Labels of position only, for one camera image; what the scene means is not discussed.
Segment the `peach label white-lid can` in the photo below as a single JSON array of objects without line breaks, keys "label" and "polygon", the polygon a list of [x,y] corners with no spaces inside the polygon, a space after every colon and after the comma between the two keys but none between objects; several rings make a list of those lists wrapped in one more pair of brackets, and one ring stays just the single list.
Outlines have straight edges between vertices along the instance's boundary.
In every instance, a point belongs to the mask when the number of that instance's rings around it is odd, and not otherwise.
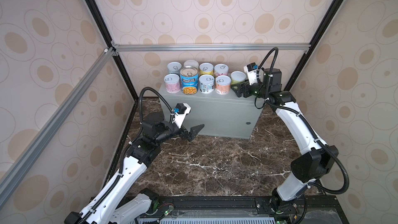
[{"label": "peach label white-lid can", "polygon": [[230,92],[231,78],[227,75],[220,75],[215,79],[215,91],[219,95],[226,95]]}]

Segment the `blue label white-lid can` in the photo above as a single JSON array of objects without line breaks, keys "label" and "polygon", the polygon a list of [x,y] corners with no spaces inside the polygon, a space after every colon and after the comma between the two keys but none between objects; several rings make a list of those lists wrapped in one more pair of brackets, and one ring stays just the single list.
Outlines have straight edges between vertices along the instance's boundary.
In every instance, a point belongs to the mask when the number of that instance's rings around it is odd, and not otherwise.
[{"label": "blue label white-lid can", "polygon": [[204,74],[199,77],[199,91],[210,94],[214,90],[215,79],[212,75]]}]

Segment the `green orange label can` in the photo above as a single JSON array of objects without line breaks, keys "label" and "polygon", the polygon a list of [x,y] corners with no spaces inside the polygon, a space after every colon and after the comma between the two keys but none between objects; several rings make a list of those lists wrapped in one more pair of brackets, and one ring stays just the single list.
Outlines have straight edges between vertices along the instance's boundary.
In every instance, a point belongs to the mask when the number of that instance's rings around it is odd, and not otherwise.
[{"label": "green orange label can", "polygon": [[199,63],[196,60],[187,60],[184,62],[183,66],[191,66],[191,67],[199,68]]}]

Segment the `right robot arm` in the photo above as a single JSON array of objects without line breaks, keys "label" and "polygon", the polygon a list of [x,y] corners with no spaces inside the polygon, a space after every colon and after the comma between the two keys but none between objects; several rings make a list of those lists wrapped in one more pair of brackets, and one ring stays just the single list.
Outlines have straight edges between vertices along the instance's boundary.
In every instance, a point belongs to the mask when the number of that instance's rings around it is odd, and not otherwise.
[{"label": "right robot arm", "polygon": [[270,205],[274,212],[283,213],[293,201],[309,189],[317,179],[326,175],[339,152],[328,146],[305,119],[300,107],[289,91],[282,90],[282,73],[279,69],[262,71],[254,63],[244,67],[247,79],[231,88],[238,97],[254,96],[265,100],[287,126],[300,150],[301,156],[291,162],[291,173],[273,190]]}]

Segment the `pink label white-lid can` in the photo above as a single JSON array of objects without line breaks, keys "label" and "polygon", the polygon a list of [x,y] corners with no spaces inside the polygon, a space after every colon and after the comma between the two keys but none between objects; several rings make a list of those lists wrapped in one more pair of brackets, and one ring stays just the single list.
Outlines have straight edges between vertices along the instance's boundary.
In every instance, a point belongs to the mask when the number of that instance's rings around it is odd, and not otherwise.
[{"label": "pink label white-lid can", "polygon": [[177,74],[168,74],[164,78],[165,87],[168,93],[177,93],[181,89],[180,77]]}]

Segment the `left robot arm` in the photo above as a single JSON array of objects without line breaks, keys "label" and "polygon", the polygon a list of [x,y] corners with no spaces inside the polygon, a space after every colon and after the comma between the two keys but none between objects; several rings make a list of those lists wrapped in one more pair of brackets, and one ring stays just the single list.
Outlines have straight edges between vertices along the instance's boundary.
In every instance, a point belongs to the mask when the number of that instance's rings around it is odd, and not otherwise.
[{"label": "left robot arm", "polygon": [[157,197],[140,193],[133,201],[119,206],[127,191],[147,170],[161,151],[161,144],[176,136],[192,141],[205,127],[199,124],[187,130],[185,115],[176,114],[169,122],[162,112],[150,113],[141,123],[138,137],[124,151],[119,170],[96,197],[80,212],[71,212],[66,224],[122,224],[147,212]]}]

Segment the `green yellow label can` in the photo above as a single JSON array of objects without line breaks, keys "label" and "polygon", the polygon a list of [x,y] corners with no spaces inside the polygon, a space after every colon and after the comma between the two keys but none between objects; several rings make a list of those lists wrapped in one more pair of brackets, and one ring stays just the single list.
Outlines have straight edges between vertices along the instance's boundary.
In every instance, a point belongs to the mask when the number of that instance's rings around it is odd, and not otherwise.
[{"label": "green yellow label can", "polygon": [[234,71],[231,73],[231,87],[237,87],[246,80],[246,74],[241,71]]}]

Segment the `teal label white-lid can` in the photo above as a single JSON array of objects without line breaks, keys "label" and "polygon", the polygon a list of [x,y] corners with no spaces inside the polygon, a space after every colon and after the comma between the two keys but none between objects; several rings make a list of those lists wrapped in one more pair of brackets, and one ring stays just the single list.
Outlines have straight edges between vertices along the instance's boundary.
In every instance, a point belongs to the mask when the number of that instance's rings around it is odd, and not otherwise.
[{"label": "teal label white-lid can", "polygon": [[181,68],[182,68],[182,65],[179,62],[170,62],[167,65],[168,74],[180,75]]}]

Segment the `yellow label white-lid can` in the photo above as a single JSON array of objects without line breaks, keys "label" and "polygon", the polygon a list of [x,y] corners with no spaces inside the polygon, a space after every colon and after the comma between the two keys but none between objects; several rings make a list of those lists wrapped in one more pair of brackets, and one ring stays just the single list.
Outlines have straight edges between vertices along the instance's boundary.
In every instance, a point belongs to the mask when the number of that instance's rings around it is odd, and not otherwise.
[{"label": "yellow label white-lid can", "polygon": [[211,63],[202,63],[199,65],[200,76],[202,75],[213,75],[214,66]]}]

